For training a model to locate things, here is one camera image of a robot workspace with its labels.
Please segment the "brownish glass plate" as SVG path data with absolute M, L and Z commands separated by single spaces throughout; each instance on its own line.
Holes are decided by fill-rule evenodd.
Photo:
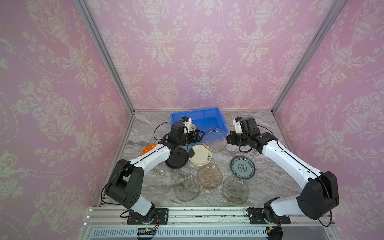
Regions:
M 202 145 L 213 153 L 221 152 L 228 144 L 226 133 L 218 128 L 210 128 L 205 131 Z
M 216 189 L 223 182 L 223 173 L 214 164 L 207 164 L 199 168 L 197 173 L 198 181 L 207 190 Z

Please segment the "cream plate with characters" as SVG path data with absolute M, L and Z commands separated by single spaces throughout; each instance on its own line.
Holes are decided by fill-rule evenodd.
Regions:
M 190 132 L 196 130 L 197 127 L 194 124 L 190 124 Z

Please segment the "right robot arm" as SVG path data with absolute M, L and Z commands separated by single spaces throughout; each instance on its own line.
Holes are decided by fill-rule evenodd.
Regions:
M 302 189 L 298 196 L 276 197 L 266 202 L 263 212 L 266 221 L 277 223 L 281 217 L 291 215 L 319 220 L 340 204 L 338 180 L 332 172 L 322 172 L 301 160 L 274 134 L 262 133 L 254 118 L 237 117 L 233 124 L 235 130 L 226 137 L 228 144 L 257 150 L 280 166 Z

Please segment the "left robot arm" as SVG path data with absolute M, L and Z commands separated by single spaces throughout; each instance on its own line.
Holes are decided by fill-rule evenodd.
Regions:
M 138 214 L 141 222 L 150 224 L 155 218 L 155 204 L 142 195 L 143 180 L 157 165 L 169 160 L 180 147 L 200 142 L 201 130 L 190 130 L 189 122 L 174 122 L 168 134 L 148 153 L 127 161 L 119 160 L 103 188 L 105 195 Z

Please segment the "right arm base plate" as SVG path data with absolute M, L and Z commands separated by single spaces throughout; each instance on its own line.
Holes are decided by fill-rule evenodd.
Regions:
M 246 209 L 246 216 L 251 225 L 289 225 L 291 220 L 287 216 L 276 216 L 270 210 L 264 208 L 249 207 Z

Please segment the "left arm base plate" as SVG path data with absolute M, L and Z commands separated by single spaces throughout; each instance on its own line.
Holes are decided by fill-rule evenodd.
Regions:
M 150 212 L 142 216 L 133 210 L 129 211 L 127 224 L 128 225 L 167 225 L 169 217 L 169 209 L 166 208 L 155 208 Z

